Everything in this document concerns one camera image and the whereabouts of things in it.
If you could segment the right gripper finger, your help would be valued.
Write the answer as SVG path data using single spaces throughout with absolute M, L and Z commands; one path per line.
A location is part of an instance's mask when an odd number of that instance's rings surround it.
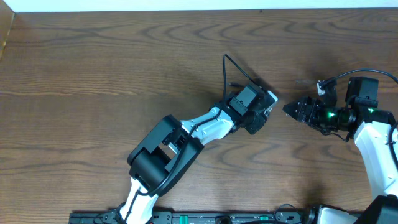
M 293 118 L 294 120 L 299 120 L 300 109 L 297 107 L 283 107 L 283 112 Z
M 301 108 L 301 100 L 295 100 L 283 106 L 284 111 L 296 111 Z

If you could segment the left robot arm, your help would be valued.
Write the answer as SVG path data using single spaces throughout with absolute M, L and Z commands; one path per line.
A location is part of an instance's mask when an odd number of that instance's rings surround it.
M 258 132 L 277 97 L 255 84 L 224 96 L 209 112 L 189 120 L 164 117 L 130 153 L 131 190 L 119 209 L 119 223 L 147 223 L 156 200 L 186 173 L 205 144 L 244 128 Z

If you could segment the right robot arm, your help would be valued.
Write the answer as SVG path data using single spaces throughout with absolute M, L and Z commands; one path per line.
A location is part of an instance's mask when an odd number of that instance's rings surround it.
M 378 80 L 352 77 L 345 106 L 336 106 L 335 82 L 319 82 L 319 98 L 304 96 L 282 110 L 324 136 L 346 131 L 359 149 L 373 196 L 359 216 L 321 205 L 309 216 L 311 223 L 397 223 L 397 121 L 378 107 Z

